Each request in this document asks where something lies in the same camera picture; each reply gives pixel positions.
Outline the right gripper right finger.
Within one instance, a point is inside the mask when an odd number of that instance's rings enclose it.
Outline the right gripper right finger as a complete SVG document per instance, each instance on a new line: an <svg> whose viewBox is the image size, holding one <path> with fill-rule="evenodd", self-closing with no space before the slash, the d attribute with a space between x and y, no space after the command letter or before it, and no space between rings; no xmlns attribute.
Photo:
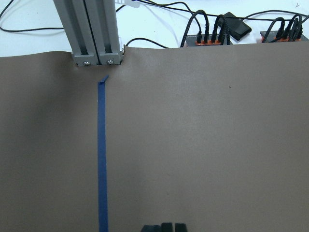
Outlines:
<svg viewBox="0 0 309 232"><path fill-rule="evenodd" d="M175 232L187 232L187 226L185 223L176 223Z"/></svg>

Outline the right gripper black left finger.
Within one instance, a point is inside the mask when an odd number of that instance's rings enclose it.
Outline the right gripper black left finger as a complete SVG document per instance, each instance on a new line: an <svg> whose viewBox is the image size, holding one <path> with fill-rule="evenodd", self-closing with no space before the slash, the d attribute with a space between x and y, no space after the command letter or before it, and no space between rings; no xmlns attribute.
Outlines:
<svg viewBox="0 0 309 232"><path fill-rule="evenodd" d="M165 222L161 225L144 225L141 232L173 232L173 224Z"/></svg>

